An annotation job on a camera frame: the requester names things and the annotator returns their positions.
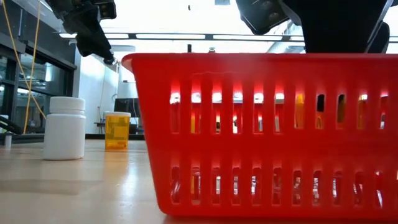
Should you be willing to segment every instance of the pill bottle lid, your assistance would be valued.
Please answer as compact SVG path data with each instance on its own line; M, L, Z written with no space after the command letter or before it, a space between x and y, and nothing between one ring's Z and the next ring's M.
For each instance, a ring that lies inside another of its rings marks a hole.
M105 116L128 116L131 117L131 113L127 112L108 112Z
M86 101L81 98L54 96L50 99L50 113L61 111L84 111Z

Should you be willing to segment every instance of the red plastic basket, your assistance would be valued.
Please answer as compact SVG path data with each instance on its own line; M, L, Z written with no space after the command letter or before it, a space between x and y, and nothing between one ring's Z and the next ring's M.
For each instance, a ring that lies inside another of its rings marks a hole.
M123 65L164 213L398 220L398 56L132 54Z

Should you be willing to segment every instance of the yellow cable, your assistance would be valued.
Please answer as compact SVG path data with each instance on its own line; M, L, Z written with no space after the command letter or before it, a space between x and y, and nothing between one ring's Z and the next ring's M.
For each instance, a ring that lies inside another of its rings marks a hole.
M39 36L39 25L40 25L40 7L41 7L41 2L39 1L39 5L37 6L37 25L36 25L36 34L35 34L35 45L33 47L33 61L32 61L32 69L30 71L30 80L29 80L29 94L27 97L27 106L26 106L26 116L25 116L25 126L24 126L24 134L26 133L26 127L27 127L27 120L29 116L29 105L30 105L30 97L32 95L32 80L33 80L33 71L35 68L35 60L36 60L36 47L37 47L37 37Z
M26 80L25 71L24 71L24 69L22 68L21 61L19 60L19 57L18 57L17 48L16 48L16 45L15 45L15 42L14 42L14 38L13 38L13 36L12 36L11 26L10 26L10 22L9 22L8 15L7 15L7 8L6 8L6 2L5 2L5 1L2 2L2 7L3 7L3 9L4 9L4 15L5 15L5 17L6 17L7 27L8 27L8 31L9 31L9 34L10 34L12 46L14 47L14 53L15 53L15 56L16 56L16 59L17 59L19 68L20 68L20 70L21 70L21 72L22 72L22 75L24 76L24 80L25 80L25 83L26 83L26 85L27 85L27 87L28 87L28 90L29 90L29 93L30 93L29 96L30 96L30 95L31 95L32 88L31 88L31 86L28 84L28 82L27 82L27 80ZM37 41L35 41L34 52L35 52L36 46L37 46ZM37 100L35 99L35 97L34 97L33 95L32 95L32 99L35 101L35 104L36 104L37 109L40 111L40 113L42 114L42 116L43 116L44 119L45 119L45 114L44 114L43 111L40 109L40 106L39 106Z

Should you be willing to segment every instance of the table surface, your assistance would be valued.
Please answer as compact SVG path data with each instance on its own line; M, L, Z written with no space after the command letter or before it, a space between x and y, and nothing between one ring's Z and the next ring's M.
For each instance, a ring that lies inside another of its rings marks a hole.
M168 217L156 203L144 141L105 152L104 141L90 140L76 161L43 161L42 146L0 148L0 223L308 223Z

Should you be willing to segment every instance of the white plastic bottle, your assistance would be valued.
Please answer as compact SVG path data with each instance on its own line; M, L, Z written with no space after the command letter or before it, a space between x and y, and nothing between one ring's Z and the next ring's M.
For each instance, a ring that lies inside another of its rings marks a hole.
M84 99L51 97L50 114L45 121L43 159L69 160L84 156L85 107Z

